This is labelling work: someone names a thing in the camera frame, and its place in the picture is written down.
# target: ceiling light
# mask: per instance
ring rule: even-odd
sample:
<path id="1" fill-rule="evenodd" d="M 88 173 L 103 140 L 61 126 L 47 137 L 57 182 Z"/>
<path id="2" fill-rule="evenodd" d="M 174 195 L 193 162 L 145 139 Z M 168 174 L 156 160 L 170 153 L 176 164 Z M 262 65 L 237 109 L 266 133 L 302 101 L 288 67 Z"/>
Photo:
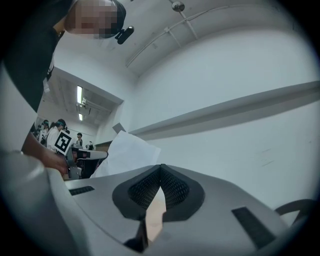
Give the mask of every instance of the ceiling light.
<path id="1" fill-rule="evenodd" d="M 76 99 L 78 103 L 82 103 L 82 87 L 78 86 L 76 89 Z"/>

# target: ceiling fixture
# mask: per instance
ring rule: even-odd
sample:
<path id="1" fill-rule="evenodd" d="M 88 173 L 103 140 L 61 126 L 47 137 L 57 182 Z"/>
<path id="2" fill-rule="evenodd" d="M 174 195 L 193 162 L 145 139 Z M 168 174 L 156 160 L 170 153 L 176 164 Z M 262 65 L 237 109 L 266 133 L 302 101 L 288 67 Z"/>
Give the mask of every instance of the ceiling fixture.
<path id="1" fill-rule="evenodd" d="M 82 103 L 82 87 L 78 86 L 76 89 L 76 99 L 78 103 Z"/>

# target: black slot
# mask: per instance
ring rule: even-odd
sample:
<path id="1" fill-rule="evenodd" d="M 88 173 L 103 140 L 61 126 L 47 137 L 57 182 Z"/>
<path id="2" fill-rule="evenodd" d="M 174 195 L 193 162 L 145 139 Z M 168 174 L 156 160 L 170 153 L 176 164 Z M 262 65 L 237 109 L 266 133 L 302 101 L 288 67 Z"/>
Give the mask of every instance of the black slot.
<path id="1" fill-rule="evenodd" d="M 268 245 L 276 238 L 247 207 L 233 209 L 232 213 L 257 249 Z"/>
<path id="2" fill-rule="evenodd" d="M 79 188 L 70 189 L 69 192 L 71 196 L 75 196 L 75 195 L 83 194 L 92 190 L 95 190 L 92 186 L 83 186 Z"/>

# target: white paper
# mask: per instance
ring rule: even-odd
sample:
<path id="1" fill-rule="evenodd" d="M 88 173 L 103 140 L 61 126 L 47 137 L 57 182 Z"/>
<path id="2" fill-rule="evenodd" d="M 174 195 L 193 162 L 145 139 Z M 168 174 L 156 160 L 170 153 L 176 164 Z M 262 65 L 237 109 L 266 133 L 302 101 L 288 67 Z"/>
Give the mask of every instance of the white paper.
<path id="1" fill-rule="evenodd" d="M 120 174 L 141 167 L 156 165 L 161 149 L 143 139 L 120 131 L 112 141 L 107 159 L 90 178 Z"/>

